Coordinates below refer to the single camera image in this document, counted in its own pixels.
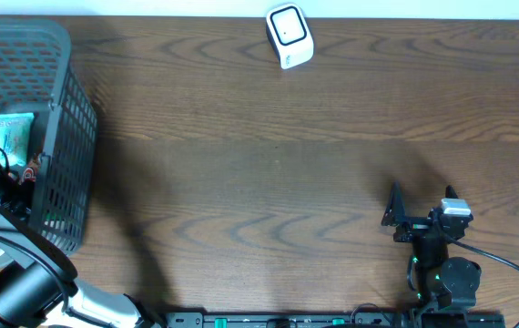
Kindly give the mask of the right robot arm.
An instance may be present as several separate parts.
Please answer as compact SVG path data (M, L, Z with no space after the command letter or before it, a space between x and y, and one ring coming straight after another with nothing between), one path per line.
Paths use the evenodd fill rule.
M464 236L473 220L467 202L448 186L437 207L422 216L406 213L400 185L392 184L383 226L395 229L393 240L410 243L407 280L418 292L420 305L411 309L413 327L467 327L467 311L476 305L481 267L463 257L449 255L448 246Z

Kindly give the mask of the teal snack packet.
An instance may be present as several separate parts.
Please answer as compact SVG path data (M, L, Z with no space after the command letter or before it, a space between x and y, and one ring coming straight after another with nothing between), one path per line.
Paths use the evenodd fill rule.
M8 159L10 166L25 166L34 118L33 113L0 115L0 161Z

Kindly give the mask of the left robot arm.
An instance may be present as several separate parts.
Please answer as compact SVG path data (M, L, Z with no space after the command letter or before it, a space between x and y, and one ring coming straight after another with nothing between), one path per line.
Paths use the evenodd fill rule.
M0 164L0 190L18 184ZM78 279L69 258L0 203L0 327L164 327L141 302Z

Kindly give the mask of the red Top chocolate bar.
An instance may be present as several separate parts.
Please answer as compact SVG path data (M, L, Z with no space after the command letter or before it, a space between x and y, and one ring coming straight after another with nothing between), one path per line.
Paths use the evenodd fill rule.
M39 171L41 162L38 158L32 158L27 164L21 174L19 183L24 184L25 182L36 182L37 173Z

